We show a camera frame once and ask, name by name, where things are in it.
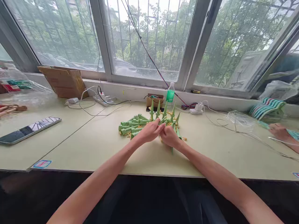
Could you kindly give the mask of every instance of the human arm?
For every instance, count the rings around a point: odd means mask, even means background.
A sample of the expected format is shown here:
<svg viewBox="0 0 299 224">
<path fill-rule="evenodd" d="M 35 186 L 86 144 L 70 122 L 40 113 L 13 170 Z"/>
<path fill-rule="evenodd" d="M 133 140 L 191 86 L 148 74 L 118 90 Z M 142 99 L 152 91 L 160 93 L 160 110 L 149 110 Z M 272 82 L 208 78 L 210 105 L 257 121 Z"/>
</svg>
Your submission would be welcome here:
<svg viewBox="0 0 299 224">
<path fill-rule="evenodd" d="M 184 154 L 219 193 L 244 214 L 249 223 L 282 223 L 248 186 L 227 169 L 180 140 L 172 127 L 165 127 L 160 136 L 165 144 Z"/>
<path fill-rule="evenodd" d="M 289 148 L 294 150 L 295 152 L 299 153 L 299 142 L 296 141 L 287 131 L 286 127 L 282 126 L 280 123 L 275 123 L 275 124 L 269 124 L 269 132 L 271 132 L 274 137 L 280 141 L 291 143 L 291 144 L 286 144 Z"/>
<path fill-rule="evenodd" d="M 154 122 L 148 123 L 123 149 L 91 174 L 63 202 L 47 223 L 83 223 L 136 149 L 159 135 L 165 126 L 165 124 L 159 126 L 159 121 L 160 119 L 156 119 Z"/>
</svg>

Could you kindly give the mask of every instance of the charger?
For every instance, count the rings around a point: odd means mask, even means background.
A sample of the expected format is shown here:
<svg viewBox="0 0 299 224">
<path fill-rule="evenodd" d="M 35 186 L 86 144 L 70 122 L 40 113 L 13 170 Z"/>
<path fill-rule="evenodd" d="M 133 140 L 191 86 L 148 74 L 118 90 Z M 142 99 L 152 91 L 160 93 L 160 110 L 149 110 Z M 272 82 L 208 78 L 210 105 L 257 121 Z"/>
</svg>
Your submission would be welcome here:
<svg viewBox="0 0 299 224">
<path fill-rule="evenodd" d="M 190 113 L 191 114 L 203 114 L 203 103 L 202 102 L 199 102 L 198 104 L 195 105 L 195 108 L 194 109 L 190 109 Z"/>
</svg>

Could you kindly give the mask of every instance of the cardboard box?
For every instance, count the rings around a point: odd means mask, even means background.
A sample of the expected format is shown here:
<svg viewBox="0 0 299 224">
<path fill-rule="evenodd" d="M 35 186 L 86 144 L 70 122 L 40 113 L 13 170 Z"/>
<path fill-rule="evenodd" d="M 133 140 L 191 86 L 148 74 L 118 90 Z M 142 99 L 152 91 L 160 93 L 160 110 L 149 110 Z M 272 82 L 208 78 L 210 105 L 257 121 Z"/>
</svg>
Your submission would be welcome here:
<svg viewBox="0 0 299 224">
<path fill-rule="evenodd" d="M 80 70 L 53 66 L 38 66 L 38 70 L 45 75 L 58 97 L 81 98 L 85 84 L 81 78 Z M 88 92 L 83 95 L 83 98 L 86 97 L 88 97 Z"/>
<path fill-rule="evenodd" d="M 151 94 L 149 93 L 148 96 L 151 96 L 151 95 L 155 95 L 159 98 L 150 98 L 150 97 L 147 97 L 146 98 L 146 106 L 149 107 L 149 106 L 152 106 L 152 99 L 154 99 L 154 107 L 158 107 L 158 104 L 159 104 L 159 100 L 160 100 L 160 107 L 162 107 L 162 103 L 164 102 L 164 96 L 163 95 L 159 95 L 159 94 Z"/>
</svg>

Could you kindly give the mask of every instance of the window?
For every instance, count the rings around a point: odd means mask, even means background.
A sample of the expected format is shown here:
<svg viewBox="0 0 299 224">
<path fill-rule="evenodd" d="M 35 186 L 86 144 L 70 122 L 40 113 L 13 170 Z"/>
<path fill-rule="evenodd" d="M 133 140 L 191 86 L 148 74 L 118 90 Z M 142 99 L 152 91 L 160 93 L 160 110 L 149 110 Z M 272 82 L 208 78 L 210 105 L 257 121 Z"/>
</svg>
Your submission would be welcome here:
<svg viewBox="0 0 299 224">
<path fill-rule="evenodd" d="M 255 98 L 276 73 L 299 69 L 298 5 L 299 0 L 0 0 L 0 42 L 27 72 L 52 65 L 99 72 L 85 72 L 84 78 L 165 88 L 147 50 L 177 90 Z M 0 46 L 0 57 L 7 56 Z"/>
<path fill-rule="evenodd" d="M 11 57 L 8 55 L 4 47 L 0 44 L 0 60 L 2 61 L 12 61 Z"/>
<path fill-rule="evenodd" d="M 193 86 L 246 91 L 299 1 L 223 0 Z"/>
<path fill-rule="evenodd" d="M 105 3 L 114 74 L 162 80 L 128 17 L 125 0 Z M 127 0 L 127 3 L 143 43 L 164 79 L 177 82 L 196 0 Z"/>
<path fill-rule="evenodd" d="M 86 0 L 6 3 L 42 65 L 105 71 Z"/>
</svg>

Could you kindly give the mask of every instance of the plastic bottle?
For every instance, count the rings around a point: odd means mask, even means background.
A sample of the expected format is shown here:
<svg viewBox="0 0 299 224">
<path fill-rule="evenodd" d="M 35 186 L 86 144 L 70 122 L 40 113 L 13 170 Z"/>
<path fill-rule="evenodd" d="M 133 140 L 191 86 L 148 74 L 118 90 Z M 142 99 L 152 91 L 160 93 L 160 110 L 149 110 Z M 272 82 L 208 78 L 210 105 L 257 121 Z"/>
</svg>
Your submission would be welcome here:
<svg viewBox="0 0 299 224">
<path fill-rule="evenodd" d="M 21 91 L 16 81 L 9 75 L 7 68 L 0 68 L 0 84 L 10 93 Z"/>
<path fill-rule="evenodd" d="M 173 104 L 173 97 L 174 97 L 174 82 L 170 83 L 170 86 L 167 90 L 166 100 L 168 101 L 168 105 Z"/>
<path fill-rule="evenodd" d="M 32 89 L 27 76 L 15 67 L 14 64 L 5 64 L 9 76 L 16 82 L 20 89 Z"/>
</svg>

